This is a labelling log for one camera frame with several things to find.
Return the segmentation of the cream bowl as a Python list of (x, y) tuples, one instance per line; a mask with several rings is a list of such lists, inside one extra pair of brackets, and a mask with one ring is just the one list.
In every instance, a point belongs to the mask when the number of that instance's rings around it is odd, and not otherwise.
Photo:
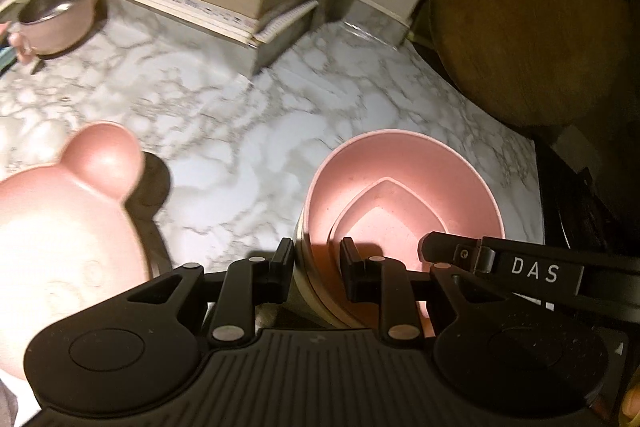
[(329, 327), (329, 329), (360, 327), (361, 324), (355, 320), (355, 317), (342, 309), (338, 309), (335, 303), (331, 303), (327, 307), (314, 291), (314, 286), (312, 286), (306, 271), (305, 255), (307, 254), (307, 244), (304, 239), (303, 225), (304, 212), (301, 211), (295, 227), (297, 258), (293, 281), (295, 282), (297, 297), (296, 305), (291, 305), (291, 308), (296, 309), (297, 313), (303, 315), (303, 317), (308, 317), (309, 320)]

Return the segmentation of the small pink heart bowl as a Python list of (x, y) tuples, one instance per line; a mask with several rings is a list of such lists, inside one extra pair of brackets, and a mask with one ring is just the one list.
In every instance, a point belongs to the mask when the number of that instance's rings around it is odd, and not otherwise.
[(447, 231), (444, 222), (410, 187), (390, 176), (360, 191), (335, 219), (328, 236), (334, 265), (340, 266), (340, 242), (351, 237), (363, 257), (384, 256), (422, 271), (420, 239)]

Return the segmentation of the large pink bowl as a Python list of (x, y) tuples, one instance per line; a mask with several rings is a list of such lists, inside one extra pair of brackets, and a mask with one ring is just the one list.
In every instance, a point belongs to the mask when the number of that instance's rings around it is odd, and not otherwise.
[(484, 179), (430, 136), (393, 129), (357, 135), (322, 162), (309, 185), (296, 230), (299, 294), (326, 324), (373, 327), (373, 306), (346, 298), (341, 239), (353, 239), (363, 256), (422, 272), (419, 242), (431, 232), (502, 237), (501, 212)]

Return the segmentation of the pink bear-shaped plate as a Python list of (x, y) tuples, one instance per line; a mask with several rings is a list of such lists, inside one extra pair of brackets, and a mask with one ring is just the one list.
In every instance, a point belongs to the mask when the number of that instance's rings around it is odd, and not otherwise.
[(149, 280), (125, 209), (144, 157), (114, 122), (76, 132), (60, 158), (1, 183), (1, 368), (23, 378), (30, 340), (63, 317)]

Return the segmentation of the round wooden cutting board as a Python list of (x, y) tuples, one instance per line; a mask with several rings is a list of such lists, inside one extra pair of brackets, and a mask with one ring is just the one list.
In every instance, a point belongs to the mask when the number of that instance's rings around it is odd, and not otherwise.
[(430, 0), (430, 25), (454, 84), (517, 128), (584, 116), (630, 54), (625, 0)]

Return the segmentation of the pink steel-lined pot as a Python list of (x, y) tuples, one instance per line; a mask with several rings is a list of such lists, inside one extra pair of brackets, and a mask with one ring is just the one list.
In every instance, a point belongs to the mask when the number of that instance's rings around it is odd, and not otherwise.
[(88, 35), (98, 0), (30, 0), (10, 29), (9, 44), (17, 61), (58, 55)]

